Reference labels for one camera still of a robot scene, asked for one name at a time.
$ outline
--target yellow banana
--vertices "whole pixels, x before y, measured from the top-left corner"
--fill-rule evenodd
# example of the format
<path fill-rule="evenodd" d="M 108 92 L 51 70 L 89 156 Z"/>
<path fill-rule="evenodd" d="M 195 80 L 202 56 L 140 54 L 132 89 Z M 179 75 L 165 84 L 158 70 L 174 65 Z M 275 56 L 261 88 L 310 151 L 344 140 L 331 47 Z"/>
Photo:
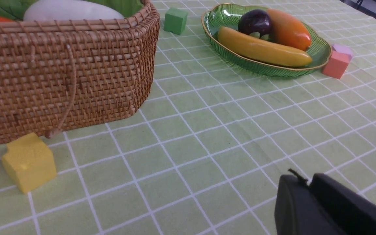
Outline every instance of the yellow banana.
<path fill-rule="evenodd" d="M 217 38 L 230 51 L 252 60 L 286 67 L 302 67 L 312 62 L 305 51 L 258 39 L 232 28 L 220 27 Z"/>

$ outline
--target green tablecloth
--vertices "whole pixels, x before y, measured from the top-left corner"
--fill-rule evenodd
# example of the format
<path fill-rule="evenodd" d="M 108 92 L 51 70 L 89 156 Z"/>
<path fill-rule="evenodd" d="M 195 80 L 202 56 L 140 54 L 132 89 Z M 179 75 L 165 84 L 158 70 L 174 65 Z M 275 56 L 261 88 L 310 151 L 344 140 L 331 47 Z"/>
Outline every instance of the green tablecloth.
<path fill-rule="evenodd" d="M 275 235 L 278 177 L 325 172 L 376 203 L 376 21 L 338 0 L 251 0 L 355 57 L 342 79 L 257 77 L 225 64 L 200 15 L 161 31 L 155 82 L 129 119 L 50 140 L 58 177 L 22 195 L 0 162 L 0 235 Z M 0 146 L 0 156 L 4 153 Z"/>

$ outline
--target plum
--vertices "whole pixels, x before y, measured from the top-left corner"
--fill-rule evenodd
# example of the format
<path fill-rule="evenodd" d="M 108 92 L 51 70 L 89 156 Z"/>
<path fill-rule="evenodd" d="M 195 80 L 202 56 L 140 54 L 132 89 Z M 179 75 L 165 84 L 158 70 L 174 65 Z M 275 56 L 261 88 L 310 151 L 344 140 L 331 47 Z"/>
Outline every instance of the plum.
<path fill-rule="evenodd" d="M 262 9 L 253 9 L 242 15 L 237 27 L 240 33 L 252 34 L 252 36 L 258 33 L 257 37 L 261 38 L 271 33 L 272 22 L 267 12 Z"/>

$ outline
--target yellow block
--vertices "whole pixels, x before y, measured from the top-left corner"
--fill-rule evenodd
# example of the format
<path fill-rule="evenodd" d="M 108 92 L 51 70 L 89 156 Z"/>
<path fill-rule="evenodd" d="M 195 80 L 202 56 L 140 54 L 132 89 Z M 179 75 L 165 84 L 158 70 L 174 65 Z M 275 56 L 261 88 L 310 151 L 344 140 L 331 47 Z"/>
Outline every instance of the yellow block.
<path fill-rule="evenodd" d="M 8 143 L 7 148 L 4 168 L 24 194 L 56 177 L 53 153 L 35 133 Z"/>

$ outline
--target purple block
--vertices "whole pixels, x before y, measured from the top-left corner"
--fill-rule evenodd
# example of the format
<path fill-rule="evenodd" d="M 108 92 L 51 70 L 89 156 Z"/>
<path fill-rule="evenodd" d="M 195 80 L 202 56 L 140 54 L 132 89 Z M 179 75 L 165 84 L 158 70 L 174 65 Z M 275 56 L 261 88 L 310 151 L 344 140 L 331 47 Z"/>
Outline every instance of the purple block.
<path fill-rule="evenodd" d="M 347 46 L 340 45 L 340 44 L 333 44 L 332 48 L 333 48 L 334 51 L 337 51 L 337 52 L 340 52 L 340 53 L 348 55 L 349 61 L 353 58 L 353 52 Z"/>

